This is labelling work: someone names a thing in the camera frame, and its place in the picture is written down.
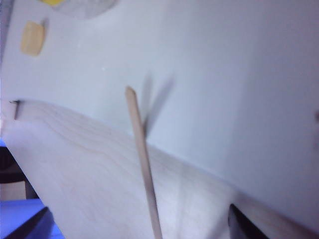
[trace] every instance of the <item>black object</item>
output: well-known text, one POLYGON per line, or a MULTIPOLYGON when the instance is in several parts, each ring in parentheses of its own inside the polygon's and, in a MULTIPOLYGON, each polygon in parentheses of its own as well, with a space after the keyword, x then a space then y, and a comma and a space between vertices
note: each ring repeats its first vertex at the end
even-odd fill
POLYGON ((6 170, 15 163, 14 157, 7 147, 0 147, 0 171, 6 170))
POLYGON ((231 239, 269 239, 234 204, 229 207, 228 225, 231 239))
POLYGON ((25 182, 26 198, 39 198, 7 147, 0 147, 0 184, 25 182))
POLYGON ((53 224, 53 215, 45 207, 4 239, 49 239, 53 224))

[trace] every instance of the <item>wooden dowel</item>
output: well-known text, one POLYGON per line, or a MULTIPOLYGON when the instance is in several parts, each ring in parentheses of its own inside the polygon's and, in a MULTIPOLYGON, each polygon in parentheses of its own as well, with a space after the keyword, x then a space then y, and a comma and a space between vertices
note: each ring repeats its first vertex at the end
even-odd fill
POLYGON ((162 239, 161 229, 160 229, 160 219, 158 208, 156 204, 156 196, 154 191, 149 155, 146 147, 145 133, 142 125, 142 120, 139 112, 138 102, 136 98, 136 93, 131 87, 126 88, 126 100, 128 103, 128 108, 131 116, 131 121, 133 125, 133 131, 135 136, 135 143, 140 156, 142 175, 144 180, 144 186, 146 190, 146 197, 149 205, 149 212, 152 222, 152 228, 154 232, 155 239, 162 239))

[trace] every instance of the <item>white wall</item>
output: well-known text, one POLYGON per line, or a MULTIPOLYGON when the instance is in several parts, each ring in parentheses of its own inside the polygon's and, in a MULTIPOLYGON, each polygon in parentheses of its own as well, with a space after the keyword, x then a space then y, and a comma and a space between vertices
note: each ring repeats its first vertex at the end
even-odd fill
POLYGON ((16 1, 1 96, 63 105, 148 142, 319 232, 319 2, 122 0, 90 21, 16 1), (21 55, 29 19, 49 27, 21 55), (19 62, 19 67, 12 62, 19 62))

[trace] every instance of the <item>wood grain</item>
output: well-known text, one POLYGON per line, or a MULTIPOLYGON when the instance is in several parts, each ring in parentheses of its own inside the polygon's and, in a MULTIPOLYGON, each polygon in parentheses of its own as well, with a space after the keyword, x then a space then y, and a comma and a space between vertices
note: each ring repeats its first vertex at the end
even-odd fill
MULTIPOLYGON (((1 136, 67 239, 153 237, 134 139, 38 102, 1 102, 1 136)), ((149 146, 164 239, 229 239, 234 203, 271 239, 317 239, 223 181, 149 146)))

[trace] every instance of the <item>wooden board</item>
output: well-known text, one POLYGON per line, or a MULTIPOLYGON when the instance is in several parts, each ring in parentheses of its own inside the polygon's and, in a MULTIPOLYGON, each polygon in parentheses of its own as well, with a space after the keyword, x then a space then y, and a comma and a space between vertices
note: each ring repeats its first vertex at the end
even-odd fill
MULTIPOLYGON (((1 136, 67 239, 153 238, 131 136, 60 107, 2 101, 1 136)), ((229 239, 235 203, 266 235, 317 235, 221 180, 149 146, 164 239, 229 239)))

